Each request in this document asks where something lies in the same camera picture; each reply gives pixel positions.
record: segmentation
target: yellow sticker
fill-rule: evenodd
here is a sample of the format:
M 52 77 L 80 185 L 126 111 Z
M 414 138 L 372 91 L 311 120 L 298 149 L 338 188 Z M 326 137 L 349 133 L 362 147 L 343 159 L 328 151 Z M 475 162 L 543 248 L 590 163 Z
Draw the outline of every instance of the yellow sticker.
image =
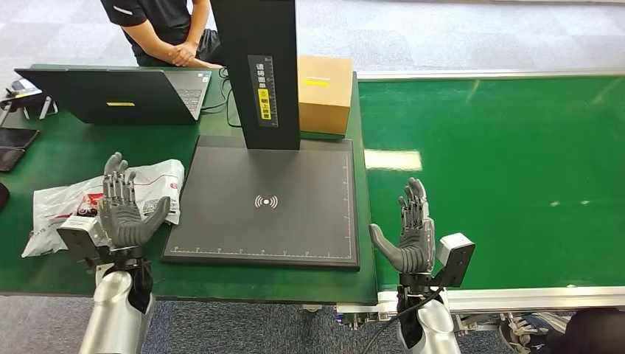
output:
M 258 89 L 258 104 L 260 107 L 260 118 L 271 120 L 271 106 L 269 105 L 269 90 L 266 88 Z
M 328 86 L 327 81 L 321 81 L 321 80 L 304 80 L 304 84 L 311 85 L 311 86 Z
M 106 105 L 110 107 L 134 107 L 135 104 L 132 102 L 107 102 Z

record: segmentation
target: robotic thumb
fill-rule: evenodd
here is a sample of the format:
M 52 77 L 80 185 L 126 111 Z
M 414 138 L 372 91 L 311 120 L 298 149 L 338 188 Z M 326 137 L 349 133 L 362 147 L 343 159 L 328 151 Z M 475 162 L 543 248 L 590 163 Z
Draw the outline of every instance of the robotic thumb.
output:
M 380 253 L 395 267 L 402 271 L 405 268 L 402 250 L 398 249 L 391 241 L 387 240 L 382 233 L 382 229 L 375 223 L 369 225 L 369 236 L 371 241 L 380 250 Z
M 156 231 L 156 229 L 163 223 L 167 214 L 170 213 L 170 205 L 170 197 L 163 197 L 158 200 L 154 213 L 148 216 L 144 221 L 150 232 Z

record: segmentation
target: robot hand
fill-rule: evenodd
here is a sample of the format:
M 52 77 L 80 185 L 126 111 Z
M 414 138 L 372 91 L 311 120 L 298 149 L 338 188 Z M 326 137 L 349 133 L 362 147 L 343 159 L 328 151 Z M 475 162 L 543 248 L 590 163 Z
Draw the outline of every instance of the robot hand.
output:
M 375 223 L 369 225 L 371 241 L 402 274 L 431 273 L 434 265 L 434 221 L 430 218 L 425 188 L 420 180 L 408 179 L 407 200 L 399 197 L 402 231 L 399 248 L 384 237 Z
M 125 171 L 128 162 L 121 153 L 114 153 L 104 167 L 104 196 L 98 200 L 98 217 L 106 237 L 114 247 L 143 246 L 167 217 L 170 197 L 161 198 L 156 210 L 144 221 L 135 203 L 134 178 L 128 180 Z

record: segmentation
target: gray carpet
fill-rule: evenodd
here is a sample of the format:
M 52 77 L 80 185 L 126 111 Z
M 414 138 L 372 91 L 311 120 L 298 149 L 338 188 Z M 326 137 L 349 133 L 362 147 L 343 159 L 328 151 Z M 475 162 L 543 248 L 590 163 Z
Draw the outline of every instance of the gray carpet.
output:
M 625 6 L 298 0 L 298 50 L 358 71 L 625 67 Z M 135 65 L 97 0 L 0 0 L 0 83 L 32 63 Z M 210 27 L 214 28 L 211 19 Z M 90 299 L 0 297 L 0 354 L 75 353 Z M 331 307 L 159 302 L 144 353 L 358 353 L 380 326 L 348 331 Z M 509 353 L 495 333 L 463 353 Z M 394 329 L 372 353 L 399 353 Z

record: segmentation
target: plastic bag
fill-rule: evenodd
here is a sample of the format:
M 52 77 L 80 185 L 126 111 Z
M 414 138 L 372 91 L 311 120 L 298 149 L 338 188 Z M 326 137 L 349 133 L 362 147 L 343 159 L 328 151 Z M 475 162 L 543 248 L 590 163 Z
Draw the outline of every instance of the plastic bag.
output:
M 151 166 L 129 167 L 136 171 L 135 198 L 142 218 L 154 212 L 161 197 L 171 198 L 170 214 L 165 221 L 180 220 L 180 190 L 184 182 L 184 166 L 178 160 L 167 160 Z M 22 257 L 33 257 L 67 249 L 57 228 L 70 215 L 94 217 L 97 200 L 102 197 L 103 176 L 65 187 L 36 190 L 32 196 L 32 226 Z

